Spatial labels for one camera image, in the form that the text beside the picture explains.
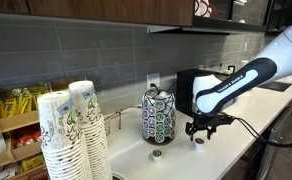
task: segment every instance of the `wall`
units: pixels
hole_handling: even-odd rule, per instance
[[[263,34],[147,34],[146,26],[0,15],[0,87],[85,75],[104,114],[140,103],[146,75],[161,88],[176,72],[238,65],[265,44]]]

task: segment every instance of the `electrical outlet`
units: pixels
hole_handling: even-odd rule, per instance
[[[200,70],[204,70],[204,69],[205,69],[205,68],[204,68],[204,65],[203,65],[203,64],[199,65],[199,66],[198,66],[198,69],[200,69]]]
[[[147,75],[147,84],[146,84],[147,89],[151,88],[151,86],[150,86],[151,83],[154,83],[157,87],[160,86],[160,84],[159,84],[160,83],[159,73],[154,73],[154,74],[148,74]]]

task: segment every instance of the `white robotic arm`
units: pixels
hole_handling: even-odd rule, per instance
[[[186,124],[186,133],[208,130],[208,138],[218,125],[231,124],[217,117],[225,104],[249,89],[292,75],[292,26],[267,45],[255,58],[225,81],[213,86],[212,77],[194,79],[194,122]]]

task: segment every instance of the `drain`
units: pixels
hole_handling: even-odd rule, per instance
[[[125,178],[122,175],[119,175],[118,173],[113,173],[113,180],[125,180]]]

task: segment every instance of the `countertop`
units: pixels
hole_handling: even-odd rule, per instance
[[[292,76],[279,81],[292,83]],[[284,92],[253,88],[224,111],[245,119],[261,133],[291,100],[292,85]],[[178,111],[176,116],[176,137],[164,146],[144,141],[140,109],[124,111],[121,129],[114,118],[107,138],[112,171],[129,180],[221,179],[255,140],[238,121],[234,121],[231,125],[218,127],[211,140],[207,140],[206,131],[196,133],[194,138],[205,141],[203,150],[196,151],[184,131],[185,123],[192,122],[192,118]],[[155,149],[163,152],[159,163],[154,163],[151,158]]]

